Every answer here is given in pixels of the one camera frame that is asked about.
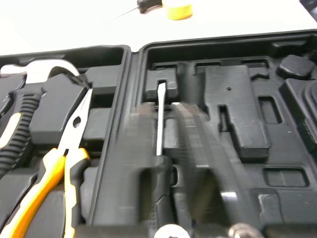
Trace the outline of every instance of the tool case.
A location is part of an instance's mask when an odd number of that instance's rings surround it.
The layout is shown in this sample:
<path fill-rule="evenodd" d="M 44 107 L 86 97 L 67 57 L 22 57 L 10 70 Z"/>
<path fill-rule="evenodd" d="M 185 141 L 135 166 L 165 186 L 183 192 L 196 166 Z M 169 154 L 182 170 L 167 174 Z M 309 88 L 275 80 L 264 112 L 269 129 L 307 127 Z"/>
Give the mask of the tool case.
<path fill-rule="evenodd" d="M 167 224 L 195 238 L 237 237 L 235 224 L 266 238 L 317 237 L 316 31 L 2 56 L 0 66 L 42 59 L 71 62 L 93 89 L 75 237 L 152 238 Z M 154 156 L 162 82 L 170 163 Z M 24 85 L 21 74 L 0 78 L 0 134 Z M 66 74 L 42 91 L 28 156 L 0 179 L 1 230 L 85 94 Z M 63 237 L 64 200 L 61 181 L 25 237 Z"/>

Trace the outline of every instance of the silver metal bit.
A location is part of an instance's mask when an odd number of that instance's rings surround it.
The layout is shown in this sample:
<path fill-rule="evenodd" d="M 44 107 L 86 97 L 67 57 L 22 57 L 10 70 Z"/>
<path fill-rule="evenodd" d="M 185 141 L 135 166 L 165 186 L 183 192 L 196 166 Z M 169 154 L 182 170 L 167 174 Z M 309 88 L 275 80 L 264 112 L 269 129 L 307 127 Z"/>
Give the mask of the silver metal bit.
<path fill-rule="evenodd" d="M 165 105 L 166 83 L 158 85 L 158 136 L 157 155 L 163 151 L 163 130 L 164 130 L 164 105 Z"/>

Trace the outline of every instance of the tool case insert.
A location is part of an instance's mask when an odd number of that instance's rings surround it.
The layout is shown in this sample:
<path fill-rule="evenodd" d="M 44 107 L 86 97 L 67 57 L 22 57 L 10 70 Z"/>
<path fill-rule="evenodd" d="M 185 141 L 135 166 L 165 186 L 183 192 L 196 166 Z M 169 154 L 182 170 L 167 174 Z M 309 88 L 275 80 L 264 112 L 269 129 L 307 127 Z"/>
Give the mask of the tool case insert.
<path fill-rule="evenodd" d="M 0 66 L 48 58 L 70 61 L 93 88 L 82 140 L 93 162 L 81 187 L 83 219 L 76 237 L 122 237 L 128 232 L 153 237 L 169 223 L 180 225 L 191 237 L 227 237 L 233 221 L 245 222 L 232 216 L 221 194 L 222 182 L 232 173 L 226 167 L 216 168 L 223 178 L 215 176 L 203 184 L 205 190 L 214 188 L 214 194 L 201 215 L 194 215 L 193 208 L 204 197 L 196 202 L 191 199 L 196 187 L 188 183 L 188 173 L 180 163 L 181 129 L 172 103 L 190 101 L 189 94 L 195 93 L 200 100 L 197 108 L 206 115 L 205 125 L 215 141 L 236 154 L 243 168 L 236 174 L 243 177 L 237 189 L 250 200 L 245 212 L 256 215 L 252 225 L 268 238 L 317 236 L 317 32 L 159 42 L 137 53 L 128 46 L 97 46 L 3 56 Z M 194 91 L 195 85 L 184 86 L 192 78 L 205 83 L 204 91 Z M 14 94 L 24 80 L 15 75 L 0 81 L 1 133 L 11 116 Z M 166 206 L 160 206 L 154 192 L 144 187 L 150 179 L 147 171 L 157 172 L 153 158 L 147 157 L 154 151 L 151 138 L 145 142 L 130 135 L 131 143 L 125 142 L 126 146 L 120 139 L 130 113 L 144 103 L 153 103 L 153 118 L 145 120 L 150 124 L 144 127 L 154 138 L 161 82 L 167 86 L 163 154 L 172 163 Z M 67 120 L 85 94 L 84 87 L 65 74 L 48 79 L 43 90 L 46 94 L 30 125 L 32 153 L 0 180 L 0 229 L 34 183 L 38 161 L 58 145 Z M 143 149 L 140 153 L 145 158 L 125 151 L 130 144 Z M 129 163 L 144 172 L 134 175 L 125 167 Z M 136 184 L 141 190 L 131 189 Z M 25 237 L 62 237 L 63 203 L 61 183 L 46 198 Z M 144 209 L 149 203 L 158 209 Z"/>

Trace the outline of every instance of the hammer handle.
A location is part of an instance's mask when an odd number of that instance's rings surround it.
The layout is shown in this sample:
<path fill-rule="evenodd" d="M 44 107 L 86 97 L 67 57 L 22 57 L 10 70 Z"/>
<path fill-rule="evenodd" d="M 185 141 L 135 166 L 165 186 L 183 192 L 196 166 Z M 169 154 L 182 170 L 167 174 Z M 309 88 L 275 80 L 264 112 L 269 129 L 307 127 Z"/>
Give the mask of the hammer handle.
<path fill-rule="evenodd" d="M 14 112 L 0 138 L 0 178 L 20 166 L 30 151 L 29 125 L 42 96 L 37 85 L 26 84 L 16 94 Z"/>

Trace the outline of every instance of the black plastic tray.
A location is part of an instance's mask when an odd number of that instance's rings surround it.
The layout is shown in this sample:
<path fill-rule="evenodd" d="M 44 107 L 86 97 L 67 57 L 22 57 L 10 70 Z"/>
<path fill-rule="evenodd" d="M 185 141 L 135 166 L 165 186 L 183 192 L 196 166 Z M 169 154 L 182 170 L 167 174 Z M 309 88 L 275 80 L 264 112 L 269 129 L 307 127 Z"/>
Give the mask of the black plastic tray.
<path fill-rule="evenodd" d="M 305 57 L 316 64 L 316 40 L 316 31 L 302 31 L 148 44 L 132 56 L 120 128 L 135 107 L 143 102 L 157 103 L 159 81 L 167 82 L 167 104 L 179 102 L 177 66 L 181 61 L 191 62 L 196 72 L 207 70 L 209 125 L 217 128 L 217 139 L 229 141 L 239 155 L 252 184 L 248 193 L 256 205 L 259 227 L 269 226 L 270 232 L 276 229 L 270 224 L 282 225 L 286 230 L 292 230 L 289 224 L 299 224 L 298 230 L 301 224 L 315 224 L 317 166 L 312 134 L 316 133 L 316 122 L 301 97 L 305 84 L 312 81 L 299 80 L 302 85 L 296 88 L 296 96 L 289 79 L 281 78 L 276 71 L 288 55 Z M 317 79 L 316 66 L 309 79 Z M 310 124 L 303 124 L 305 119 Z M 165 154 L 177 155 L 177 140 L 174 115 L 166 113 Z M 102 186 L 105 175 L 100 176 L 98 194 L 103 196 L 95 197 L 96 207 L 91 212 L 103 206 L 107 193 Z M 217 219 L 217 215 L 209 212 L 196 225 L 218 223 L 226 227 L 226 221 Z M 102 225 L 102 217 L 99 214 L 91 225 Z M 183 222 L 189 229 L 197 227 Z"/>

